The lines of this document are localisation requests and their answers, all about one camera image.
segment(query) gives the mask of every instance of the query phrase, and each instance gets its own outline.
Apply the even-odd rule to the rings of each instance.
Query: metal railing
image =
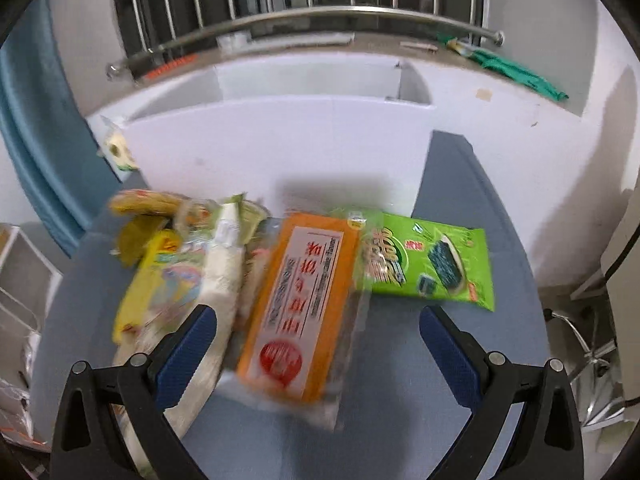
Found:
[[[432,24],[432,25],[445,25],[452,30],[462,32],[465,35],[477,38],[488,38],[496,45],[501,45],[504,41],[504,34],[499,30],[489,30],[484,27],[479,27],[475,24],[476,21],[476,0],[470,2],[469,21],[461,22],[442,16],[440,14],[440,1],[433,0],[433,13],[418,12],[416,10],[407,10],[398,8],[398,0],[391,0],[391,7],[382,6],[358,6],[355,4],[356,0],[349,0],[349,5],[340,6],[315,6],[314,0],[306,0],[306,7],[298,7],[293,9],[274,10],[273,0],[264,0],[264,7],[266,12],[251,14],[236,18],[236,6],[234,0],[226,0],[228,4],[230,20],[215,25],[205,27],[202,20],[202,8],[200,0],[193,0],[196,7],[196,16],[198,21],[198,29],[185,34],[180,37],[176,37],[174,18],[172,15],[172,9],[170,0],[164,0],[166,18],[169,24],[169,30],[172,40],[158,44],[156,46],[147,46],[145,41],[145,35],[143,31],[143,20],[140,15],[140,6],[137,0],[133,0],[132,8],[135,14],[136,25],[138,27],[138,33],[140,35],[140,41],[142,44],[142,51],[133,54],[126,59],[123,59],[117,63],[111,64],[107,67],[108,77],[118,77],[125,74],[128,70],[137,65],[148,61],[160,54],[164,54],[172,51],[173,49],[183,48],[190,46],[201,40],[213,39],[223,34],[229,34],[237,32],[239,30],[247,29],[253,25],[259,23],[272,23],[285,20],[292,20],[297,18],[312,18],[316,16],[348,16],[357,18],[360,16],[375,16],[378,18],[405,20],[413,23]]]

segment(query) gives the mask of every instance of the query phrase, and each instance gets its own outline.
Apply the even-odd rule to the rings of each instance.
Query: green seaweed snack package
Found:
[[[373,292],[469,301],[494,310],[494,284],[483,229],[384,215],[370,240]],[[380,265],[384,256],[386,265]]]

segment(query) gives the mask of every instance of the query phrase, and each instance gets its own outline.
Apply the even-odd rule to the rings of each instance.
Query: table surface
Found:
[[[139,176],[127,187],[142,185]],[[462,136],[435,132],[415,218],[484,228],[495,290],[495,312],[443,302],[461,330],[512,362],[549,358],[535,282],[511,221]],[[71,365],[111,365],[111,329],[134,270],[110,255],[125,219],[107,210],[74,255],[44,329],[34,366],[31,412],[50,440]],[[232,480],[375,480],[426,478],[466,423],[418,332],[423,300],[373,296],[342,399],[341,431],[309,427],[291,416],[259,412],[213,394],[183,443],[210,478]],[[512,406],[479,478],[490,478],[520,413]]]

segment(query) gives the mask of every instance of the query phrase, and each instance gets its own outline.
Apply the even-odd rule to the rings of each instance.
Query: blue curtain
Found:
[[[33,0],[0,48],[0,132],[31,205],[71,255],[118,181],[66,82],[49,0]]]

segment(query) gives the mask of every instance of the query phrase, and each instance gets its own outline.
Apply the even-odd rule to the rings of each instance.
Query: transparent plastic wrap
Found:
[[[222,205],[212,201],[186,201],[174,222],[186,241],[163,270],[163,282],[150,302],[141,329],[126,349],[118,352],[116,364],[122,364],[136,352],[151,353],[198,304],[209,305],[216,312],[217,330],[212,344],[178,405],[164,411],[166,420],[180,438],[218,381],[241,303],[245,244],[249,248],[260,247],[260,236],[255,233],[267,214],[261,206],[245,201],[242,195],[231,197]],[[120,424],[138,470],[148,474],[148,460],[125,413],[120,413]]]
[[[29,412],[29,384],[42,321],[4,288],[0,287],[0,294],[0,338],[4,349],[0,433],[14,444],[49,452],[48,444],[41,442],[35,434]]]
[[[223,373],[217,394],[335,429],[369,304],[367,239],[381,227],[381,213],[346,208],[282,221],[238,368]]]

